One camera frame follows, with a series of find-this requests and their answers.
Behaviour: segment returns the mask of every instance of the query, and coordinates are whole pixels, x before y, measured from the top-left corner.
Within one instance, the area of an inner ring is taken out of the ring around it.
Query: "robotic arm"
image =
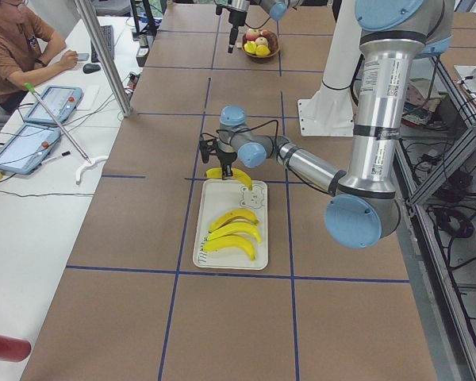
[[[232,160],[222,158],[237,156],[246,167],[257,167],[266,158],[277,160],[334,196],[324,219],[336,241],[351,248],[377,243],[400,221],[390,175],[411,63],[449,47],[453,9],[454,0],[356,0],[364,66],[347,172],[287,137],[255,135],[238,106],[222,110],[218,141],[211,146],[200,142],[203,161],[214,150],[223,173],[229,174]]]
[[[232,25],[231,32],[229,32],[228,53],[232,53],[234,49],[236,38],[238,37],[238,28],[245,25],[247,18],[248,7],[251,5],[249,0],[227,0],[227,4],[217,4],[215,13],[222,14],[225,8],[229,11],[229,24]],[[284,16],[288,8],[295,8],[300,6],[303,0],[257,0],[257,4],[273,18],[278,21]]]

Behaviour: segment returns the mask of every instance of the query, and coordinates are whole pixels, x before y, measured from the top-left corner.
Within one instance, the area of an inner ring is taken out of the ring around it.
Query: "red apple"
[[[259,36],[260,36],[260,33],[258,29],[249,28],[247,29],[247,32],[245,33],[245,39],[247,41],[255,41],[255,39]]]
[[[255,44],[258,46],[260,45],[268,46],[268,40],[266,39],[266,37],[257,37],[255,39]]]

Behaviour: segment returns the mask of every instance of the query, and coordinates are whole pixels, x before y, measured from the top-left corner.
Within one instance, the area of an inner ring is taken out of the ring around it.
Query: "brown shirt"
[[[49,41],[53,32],[53,27],[30,9],[26,22],[17,28],[6,30],[0,26],[0,103],[20,90],[6,78],[18,70],[31,71],[41,54],[37,38]]]

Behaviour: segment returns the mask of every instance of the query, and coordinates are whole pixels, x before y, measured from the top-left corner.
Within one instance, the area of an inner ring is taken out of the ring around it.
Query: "lemon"
[[[257,48],[257,45],[255,44],[254,41],[248,41],[244,46],[244,51],[247,52],[248,54],[255,54],[256,48]]]
[[[266,46],[266,45],[259,45],[256,49],[255,49],[255,54],[258,56],[258,57],[264,57],[264,56],[268,56],[271,54],[271,51],[270,49]]]

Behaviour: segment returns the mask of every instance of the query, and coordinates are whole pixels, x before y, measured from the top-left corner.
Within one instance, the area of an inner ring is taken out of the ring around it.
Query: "pen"
[[[53,157],[50,157],[49,159],[44,160],[42,163],[40,163],[40,165],[49,163],[50,161],[53,161],[53,160],[61,159],[62,157],[70,155],[70,154],[71,154],[71,151],[63,152],[61,155],[53,156]]]

